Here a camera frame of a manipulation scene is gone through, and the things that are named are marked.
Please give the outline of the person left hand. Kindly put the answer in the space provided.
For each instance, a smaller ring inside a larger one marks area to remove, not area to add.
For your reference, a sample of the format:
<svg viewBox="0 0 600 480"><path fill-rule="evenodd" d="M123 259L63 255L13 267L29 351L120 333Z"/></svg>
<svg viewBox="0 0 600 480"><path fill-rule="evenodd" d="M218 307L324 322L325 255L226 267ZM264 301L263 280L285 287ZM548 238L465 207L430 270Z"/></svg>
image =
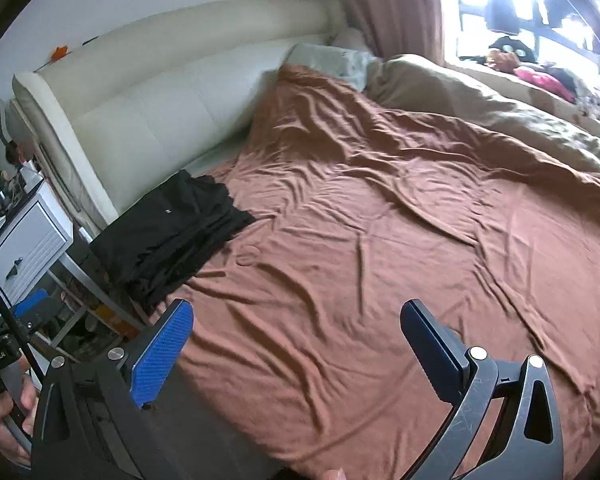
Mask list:
<svg viewBox="0 0 600 480"><path fill-rule="evenodd" d="M36 409L38 408L38 390L36 390L28 372L21 374L20 382L20 402L23 413L26 415L22 423L22 430L32 436ZM9 393L0 393L0 452L14 464L29 467L31 465L30 453L16 440L5 424L6 418L13 407L14 401Z"/></svg>

